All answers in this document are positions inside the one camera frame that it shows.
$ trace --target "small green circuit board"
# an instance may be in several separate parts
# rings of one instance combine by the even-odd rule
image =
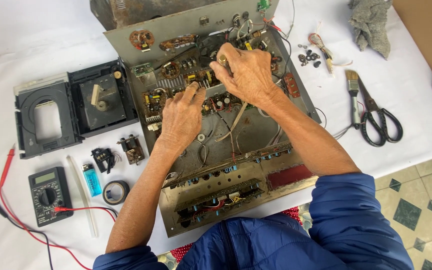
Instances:
[[[267,9],[269,9],[269,6],[271,6],[271,2],[269,0],[261,0],[258,3],[257,12],[266,12]]]
[[[151,63],[145,63],[132,67],[132,71],[134,72],[134,75],[136,77],[141,77],[143,75],[153,72],[154,70],[155,69],[153,68],[153,65],[151,65]]]

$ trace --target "paintbrush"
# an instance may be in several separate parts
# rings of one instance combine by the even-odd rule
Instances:
[[[358,92],[360,91],[359,76],[353,70],[346,70],[345,72],[349,84],[349,96],[351,97],[351,123],[355,129],[359,129],[361,126],[360,108],[358,106]]]

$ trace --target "capacitor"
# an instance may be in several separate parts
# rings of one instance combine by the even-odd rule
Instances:
[[[221,102],[221,101],[216,102],[216,109],[218,109],[218,110],[223,109],[223,102]]]

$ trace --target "rag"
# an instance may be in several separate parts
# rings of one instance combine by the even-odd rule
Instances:
[[[354,27],[355,42],[359,49],[369,45],[388,59],[391,45],[386,33],[387,11],[393,0],[350,0],[353,14],[349,23]]]

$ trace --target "electrical tape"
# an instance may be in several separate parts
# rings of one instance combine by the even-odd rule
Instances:
[[[111,196],[111,190],[114,187],[119,187],[122,190],[121,197],[119,197],[117,199],[114,199]],[[111,182],[107,183],[106,186],[104,187],[103,199],[108,205],[118,205],[118,204],[124,202],[126,197],[128,197],[128,193],[129,193],[128,183],[126,183],[123,180],[111,181]]]

